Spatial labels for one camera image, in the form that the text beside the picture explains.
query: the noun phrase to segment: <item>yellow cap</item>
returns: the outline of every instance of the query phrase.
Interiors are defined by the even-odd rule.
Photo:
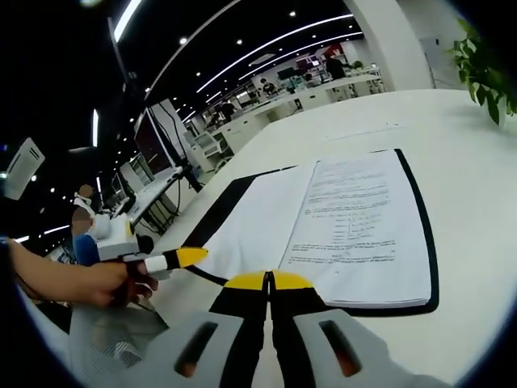
[[[176,250],[176,255],[178,256],[179,266],[185,268],[204,260],[208,251],[204,248],[181,247]]]

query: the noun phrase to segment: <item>desk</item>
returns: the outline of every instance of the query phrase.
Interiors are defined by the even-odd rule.
[[[177,169],[167,169],[161,171],[160,173],[156,174],[153,182],[149,183],[135,194],[137,200],[128,211],[128,217],[131,221],[131,225],[136,225],[142,219],[142,217],[144,217],[145,213],[148,212],[149,208],[158,200],[158,198],[160,198],[160,196],[165,193],[167,188],[172,186],[174,182],[181,179],[182,172],[183,169],[181,167]],[[154,219],[154,224],[156,224],[158,229],[162,230],[162,232],[165,232],[166,227],[162,226],[161,222],[156,220],[156,217],[151,215],[149,216],[150,218]]]
[[[374,131],[393,123],[401,128]],[[357,134],[359,129],[367,133]],[[517,137],[494,129],[466,91],[383,93],[270,124],[213,177],[157,249],[180,246],[233,179],[396,147],[404,151],[426,203],[440,303],[431,314],[358,321],[387,342],[399,364],[455,383],[498,334],[517,291]],[[208,286],[192,284],[184,282],[188,301],[181,303],[190,310],[206,308]],[[169,323],[186,309],[176,314],[170,308],[177,296],[163,285],[151,302]]]
[[[295,99],[300,100],[305,110],[335,102],[332,89],[355,85],[359,95],[369,94],[367,82],[379,80],[377,75],[358,75],[327,82],[316,87],[304,89],[297,93],[283,93],[258,107],[250,109],[244,115],[221,126],[215,133],[222,133],[233,153],[240,151],[253,137],[272,121],[283,119],[296,111]]]

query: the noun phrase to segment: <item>human hand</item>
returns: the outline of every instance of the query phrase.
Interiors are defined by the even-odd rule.
[[[97,307],[106,307],[113,302],[118,306],[138,302],[139,295],[149,298],[158,288],[158,281],[147,276],[144,263],[137,265],[135,272],[138,275],[135,276],[128,274],[125,263],[98,263],[85,269],[80,302]]]

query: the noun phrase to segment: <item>white column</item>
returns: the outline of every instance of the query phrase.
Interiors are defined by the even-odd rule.
[[[354,43],[349,42],[341,42],[341,47],[343,48],[343,51],[345,52],[345,56],[347,57],[348,63],[352,64],[355,61],[359,60],[359,54],[357,53],[357,50],[355,50]]]
[[[387,91],[432,88],[422,47],[396,0],[343,0],[360,25]]]

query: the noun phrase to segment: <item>white wall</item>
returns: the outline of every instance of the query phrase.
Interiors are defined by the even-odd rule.
[[[454,40],[465,38],[457,21],[460,15],[445,0],[398,0],[398,4],[422,45],[436,87],[464,88],[450,54],[445,52]]]
[[[396,0],[343,0],[361,27],[387,91],[429,89],[422,46]]]

